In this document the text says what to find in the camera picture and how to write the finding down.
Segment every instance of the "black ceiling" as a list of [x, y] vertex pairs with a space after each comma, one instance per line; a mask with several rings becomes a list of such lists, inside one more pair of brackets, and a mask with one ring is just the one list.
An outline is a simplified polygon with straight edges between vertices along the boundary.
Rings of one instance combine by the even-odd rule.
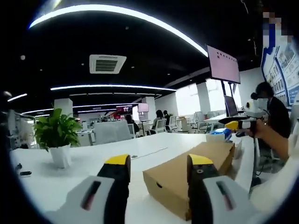
[[[133, 9], [168, 23], [204, 48], [207, 44], [232, 55], [237, 58], [240, 71], [258, 67], [263, 35], [258, 1], [244, 1], [249, 14], [240, 0], [195, 2], [63, 0], [57, 9], [79, 4]], [[173, 33], [138, 18], [108, 12], [77, 12], [49, 19], [29, 29], [18, 48], [12, 68], [14, 75], [8, 77], [6, 90], [13, 96], [28, 94], [11, 102], [19, 112], [51, 108], [56, 98], [83, 93], [126, 94], [70, 96], [74, 105], [131, 103], [142, 97], [140, 93], [158, 96], [170, 92], [111, 87], [59, 91], [50, 88], [79, 84], [164, 87], [209, 66], [207, 57]], [[90, 54], [120, 55], [127, 60], [119, 74], [90, 74]], [[21, 55], [25, 55], [25, 60], [20, 59]], [[205, 73], [170, 88], [201, 83], [208, 76]]]

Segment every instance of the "hand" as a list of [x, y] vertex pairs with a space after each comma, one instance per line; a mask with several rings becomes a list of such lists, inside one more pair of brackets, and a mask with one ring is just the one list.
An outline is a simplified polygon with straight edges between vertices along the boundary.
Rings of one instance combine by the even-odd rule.
[[255, 135], [252, 133], [252, 131], [250, 129], [245, 129], [245, 133], [247, 133], [252, 138], [262, 138], [265, 128], [267, 128], [267, 125], [265, 124], [265, 122], [258, 119], [258, 120], [256, 120], [256, 133], [255, 133]]

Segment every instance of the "ceiling vent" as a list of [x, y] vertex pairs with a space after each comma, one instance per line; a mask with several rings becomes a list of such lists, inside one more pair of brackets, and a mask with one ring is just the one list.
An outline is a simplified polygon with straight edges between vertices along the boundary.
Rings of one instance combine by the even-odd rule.
[[89, 71], [91, 74], [118, 74], [127, 57], [116, 55], [90, 55]]

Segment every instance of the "cardboard box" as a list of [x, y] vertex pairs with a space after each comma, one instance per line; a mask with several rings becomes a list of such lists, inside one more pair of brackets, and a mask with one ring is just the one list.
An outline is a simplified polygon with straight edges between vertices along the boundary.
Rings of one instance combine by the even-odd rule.
[[189, 220], [187, 155], [211, 159], [219, 174], [225, 175], [231, 166], [234, 150], [233, 143], [202, 142], [172, 160], [145, 170], [143, 178], [149, 194], [183, 220]]

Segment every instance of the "blue object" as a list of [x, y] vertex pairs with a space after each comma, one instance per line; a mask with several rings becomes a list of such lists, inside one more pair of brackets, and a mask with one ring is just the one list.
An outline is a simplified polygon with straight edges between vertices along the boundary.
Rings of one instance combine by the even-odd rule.
[[229, 139], [232, 135], [232, 130], [230, 130], [228, 128], [218, 128], [218, 129], [212, 131], [210, 134], [224, 134], [224, 138]]

